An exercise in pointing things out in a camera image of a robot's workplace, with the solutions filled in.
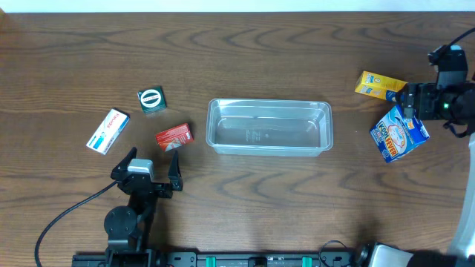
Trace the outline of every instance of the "logo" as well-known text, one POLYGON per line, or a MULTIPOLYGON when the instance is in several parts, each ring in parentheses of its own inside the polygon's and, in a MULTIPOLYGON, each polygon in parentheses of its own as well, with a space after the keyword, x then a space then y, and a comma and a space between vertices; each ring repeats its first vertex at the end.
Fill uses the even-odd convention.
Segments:
POLYGON ((111 121, 107 124, 107 128, 111 128, 112 123, 114 123, 114 120, 116 120, 118 116, 119 116, 119 114, 115 114, 115 115, 112 117, 111 121))
POLYGON ((409 130, 414 129, 414 123, 412 119, 407 119, 407 127, 409 128, 409 130))
POLYGON ((147 108, 157 107, 160 101, 162 101, 162 96, 155 89, 148 89, 140 96, 140 103, 147 108))
POLYGON ((396 146, 393 143, 393 140, 391 139, 389 133, 387 132, 386 125, 384 125, 383 122, 378 123, 377 125, 379 131, 381 131, 381 134, 384 139, 384 145, 387 148, 387 151, 391 155, 391 157, 395 157, 398 154, 398 150, 396 149, 396 146))

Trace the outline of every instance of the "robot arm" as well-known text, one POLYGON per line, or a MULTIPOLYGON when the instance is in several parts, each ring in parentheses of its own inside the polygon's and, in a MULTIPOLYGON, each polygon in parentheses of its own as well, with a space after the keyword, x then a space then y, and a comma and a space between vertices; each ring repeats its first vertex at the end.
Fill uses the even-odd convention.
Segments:
POLYGON ((471 134, 468 147, 470 148, 470 173, 467 191, 459 227, 448 249, 449 254, 464 258, 475 254, 475 133, 471 134))

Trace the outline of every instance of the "small green box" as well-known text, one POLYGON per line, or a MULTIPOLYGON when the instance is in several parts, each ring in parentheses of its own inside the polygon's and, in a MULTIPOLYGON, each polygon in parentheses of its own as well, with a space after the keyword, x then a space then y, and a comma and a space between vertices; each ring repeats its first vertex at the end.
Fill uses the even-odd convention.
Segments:
POLYGON ((137 94, 143 113, 148 114, 166 108, 165 97, 163 97, 162 87, 141 90, 137 94))

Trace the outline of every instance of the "clear plastic container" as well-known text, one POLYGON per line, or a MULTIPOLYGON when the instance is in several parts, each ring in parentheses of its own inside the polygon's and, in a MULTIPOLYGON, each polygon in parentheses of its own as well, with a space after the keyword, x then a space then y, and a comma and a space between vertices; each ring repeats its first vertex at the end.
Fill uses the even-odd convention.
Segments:
POLYGON ((333 146, 326 102, 213 99, 206 142, 219 154, 318 156, 333 146))

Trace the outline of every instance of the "black cable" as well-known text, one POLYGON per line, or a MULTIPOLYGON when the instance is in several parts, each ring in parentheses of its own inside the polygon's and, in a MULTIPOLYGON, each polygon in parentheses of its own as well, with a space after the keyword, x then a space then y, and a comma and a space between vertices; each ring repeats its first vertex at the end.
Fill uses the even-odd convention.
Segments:
POLYGON ((463 138, 463 137, 466 137, 467 136, 467 133, 468 131, 465 130, 464 132, 461 132, 461 133, 457 133, 455 131, 455 128, 453 127, 452 125, 453 121, 452 120, 449 120, 448 122, 444 123, 443 127, 444 129, 449 129, 451 130, 452 134, 458 138, 463 138))
MULTIPOLYGON (((345 247, 346 249, 348 249, 342 242, 338 241, 338 240, 330 240, 328 242, 326 242, 321 248, 320 248, 320 251, 318 252, 318 260, 320 261, 320 267, 321 267, 321 264, 323 263, 326 267, 333 267, 333 266, 329 266, 327 263, 325 263, 325 261, 327 260, 323 260, 321 261, 321 251, 324 250, 324 248, 328 245, 328 244, 331 244, 331 243, 338 243, 338 244, 341 244, 343 247, 345 247)), ((342 265, 341 267, 348 267, 350 266, 351 262, 349 262, 348 264, 346 265, 342 265)))
POLYGON ((442 58, 442 56, 444 56, 445 53, 447 53, 447 51, 449 51, 451 49, 451 46, 454 45, 455 43, 457 43, 458 41, 462 40, 463 38, 465 38, 467 35, 469 35, 470 33, 473 33, 475 32, 475 27, 474 28, 471 28, 470 30, 467 30, 466 32, 464 32, 462 35, 460 35, 459 37, 455 38, 452 42, 450 42, 449 44, 447 44, 444 48, 442 48, 442 50, 440 52, 438 52, 438 57, 437 57, 437 60, 435 61, 435 63, 437 63, 439 61, 439 59, 442 58))
POLYGON ((36 241, 36 246, 35 246, 35 261, 36 261, 36 266, 37 267, 42 267, 42 263, 39 260, 39 245, 41 245, 43 241, 43 237, 45 237, 46 233, 50 230, 51 226, 53 226, 55 223, 57 223, 61 218, 63 218, 66 214, 72 212, 79 206, 95 199, 96 197, 100 196, 102 193, 106 192, 107 190, 111 189, 114 185, 117 184, 117 181, 112 182, 110 185, 102 189, 101 191, 95 193, 94 195, 88 197, 87 199, 75 204, 74 206, 70 207, 69 209, 63 211, 58 217, 56 217, 53 221, 50 222, 49 225, 46 226, 46 228, 43 230, 42 234, 39 235, 38 241, 36 241))

